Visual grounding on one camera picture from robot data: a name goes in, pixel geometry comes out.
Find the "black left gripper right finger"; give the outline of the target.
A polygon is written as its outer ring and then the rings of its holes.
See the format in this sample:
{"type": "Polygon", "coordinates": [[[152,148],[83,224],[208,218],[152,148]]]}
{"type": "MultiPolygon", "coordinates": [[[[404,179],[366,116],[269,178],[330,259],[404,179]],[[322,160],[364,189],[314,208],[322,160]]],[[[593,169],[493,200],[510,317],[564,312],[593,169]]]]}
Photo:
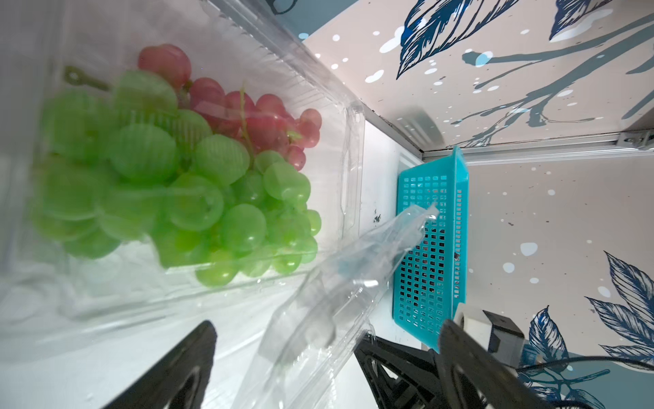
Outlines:
{"type": "Polygon", "coordinates": [[[452,408],[550,408],[451,320],[439,335],[439,381],[452,408]]]}

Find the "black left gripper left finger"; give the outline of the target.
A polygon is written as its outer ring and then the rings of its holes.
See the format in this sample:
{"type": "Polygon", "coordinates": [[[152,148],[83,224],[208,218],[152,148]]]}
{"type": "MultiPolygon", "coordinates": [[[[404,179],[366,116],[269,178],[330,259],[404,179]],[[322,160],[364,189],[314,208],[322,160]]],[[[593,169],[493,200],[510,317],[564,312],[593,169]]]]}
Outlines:
{"type": "Polygon", "coordinates": [[[199,408],[214,365],[217,332],[201,322],[108,408],[199,408]]]}

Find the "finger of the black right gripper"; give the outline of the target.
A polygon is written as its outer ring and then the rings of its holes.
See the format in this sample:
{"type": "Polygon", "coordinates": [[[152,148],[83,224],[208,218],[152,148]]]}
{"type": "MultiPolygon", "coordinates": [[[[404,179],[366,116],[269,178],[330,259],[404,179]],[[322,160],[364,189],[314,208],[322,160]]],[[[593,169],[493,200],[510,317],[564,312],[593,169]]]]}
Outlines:
{"type": "Polygon", "coordinates": [[[448,408],[439,354],[365,334],[354,356],[379,408],[448,408]]]}

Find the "clear clamshell container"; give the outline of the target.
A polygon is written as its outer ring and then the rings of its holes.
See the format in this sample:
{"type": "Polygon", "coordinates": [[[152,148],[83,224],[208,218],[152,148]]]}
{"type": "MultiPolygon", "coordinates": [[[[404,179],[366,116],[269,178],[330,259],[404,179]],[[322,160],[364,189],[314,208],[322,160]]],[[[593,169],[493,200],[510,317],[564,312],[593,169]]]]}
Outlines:
{"type": "Polygon", "coordinates": [[[438,216],[409,206],[314,267],[274,311],[233,407],[324,407],[395,269],[438,216]]]}
{"type": "Polygon", "coordinates": [[[358,98],[255,1],[1,4],[1,361],[140,332],[204,294],[258,153],[284,202],[354,237],[358,98]]]}

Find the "teal plastic basket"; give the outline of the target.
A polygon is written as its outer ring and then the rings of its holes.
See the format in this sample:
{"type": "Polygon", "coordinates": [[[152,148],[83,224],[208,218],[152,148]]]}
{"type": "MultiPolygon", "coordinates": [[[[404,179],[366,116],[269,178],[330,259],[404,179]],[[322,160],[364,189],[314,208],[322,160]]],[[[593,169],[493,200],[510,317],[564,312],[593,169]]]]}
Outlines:
{"type": "Polygon", "coordinates": [[[405,256],[393,277],[395,323],[430,349],[466,301],[468,273],[469,172],[460,148],[400,173],[397,211],[434,206],[424,237],[405,256]]]}

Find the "green grape bunch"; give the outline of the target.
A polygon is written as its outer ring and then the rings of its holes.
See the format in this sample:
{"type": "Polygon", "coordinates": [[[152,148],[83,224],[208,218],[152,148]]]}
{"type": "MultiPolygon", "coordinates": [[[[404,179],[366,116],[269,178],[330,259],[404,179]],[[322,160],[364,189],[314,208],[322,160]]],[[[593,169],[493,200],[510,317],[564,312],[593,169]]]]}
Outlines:
{"type": "Polygon", "coordinates": [[[127,71],[107,98],[60,91],[41,132],[30,218],[70,257],[149,242],[163,269],[190,268],[216,288],[318,256],[322,218],[303,169],[215,133],[154,73],[127,71]]]}

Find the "red grape bunch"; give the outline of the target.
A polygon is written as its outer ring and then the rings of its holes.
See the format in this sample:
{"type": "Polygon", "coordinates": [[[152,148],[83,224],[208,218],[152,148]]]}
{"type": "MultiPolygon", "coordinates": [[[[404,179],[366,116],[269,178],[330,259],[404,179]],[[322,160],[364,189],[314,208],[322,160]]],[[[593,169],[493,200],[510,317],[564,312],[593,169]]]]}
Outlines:
{"type": "Polygon", "coordinates": [[[320,142],[320,111],[310,107],[296,119],[277,95],[253,100],[245,90],[226,92],[213,78],[193,79],[190,58],[173,44],[146,46],[137,67],[167,81],[177,93],[179,107],[200,115],[212,131],[241,141],[254,153],[276,151],[302,170],[305,151],[320,142]]]}

